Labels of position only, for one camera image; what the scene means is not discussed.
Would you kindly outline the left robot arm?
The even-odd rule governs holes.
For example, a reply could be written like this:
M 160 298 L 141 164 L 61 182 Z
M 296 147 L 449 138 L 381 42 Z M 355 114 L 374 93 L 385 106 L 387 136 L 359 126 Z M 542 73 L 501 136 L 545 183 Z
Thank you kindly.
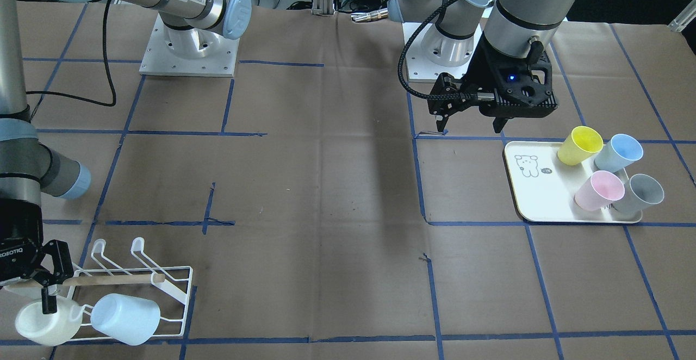
M 476 107 L 497 133 L 514 118 L 557 107 L 547 47 L 575 0 L 386 0 L 389 17 L 414 23 L 397 77 L 426 100 L 437 132 Z

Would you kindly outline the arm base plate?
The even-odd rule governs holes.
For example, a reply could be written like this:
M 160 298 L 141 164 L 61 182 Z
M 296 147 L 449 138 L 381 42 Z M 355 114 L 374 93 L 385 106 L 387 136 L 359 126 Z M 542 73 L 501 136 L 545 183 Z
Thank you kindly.
M 432 23 L 427 24 L 408 48 L 408 81 L 435 82 L 442 72 L 462 78 L 481 35 L 482 28 L 478 25 L 472 37 L 454 40 L 443 36 Z
M 157 16 L 142 56 L 141 75 L 234 77 L 239 40 L 198 28 L 174 30 Z

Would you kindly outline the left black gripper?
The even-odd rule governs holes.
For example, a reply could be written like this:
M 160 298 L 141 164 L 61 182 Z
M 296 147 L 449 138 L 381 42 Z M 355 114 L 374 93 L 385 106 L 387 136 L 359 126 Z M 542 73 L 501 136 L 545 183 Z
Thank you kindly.
M 435 116 L 437 132 L 444 134 L 449 118 L 473 105 L 483 115 L 494 118 L 496 134 L 509 119 L 535 118 L 536 80 L 532 71 L 536 70 L 536 43 L 530 47 L 523 58 L 516 58 L 488 42 L 479 42 L 463 80 L 440 73 L 430 95 L 445 99 L 428 100 L 428 112 Z

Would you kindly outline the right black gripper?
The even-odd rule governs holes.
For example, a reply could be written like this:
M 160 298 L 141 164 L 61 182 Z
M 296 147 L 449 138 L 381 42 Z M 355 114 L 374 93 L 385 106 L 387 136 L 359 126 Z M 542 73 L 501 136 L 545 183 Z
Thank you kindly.
M 72 278 L 74 269 L 67 242 L 52 239 L 42 247 L 43 239 L 41 208 L 37 204 L 1 200 L 2 286 L 38 274 L 42 313 L 49 315 L 58 310 L 57 286 Z M 52 272 L 41 266 L 45 255 L 52 259 Z

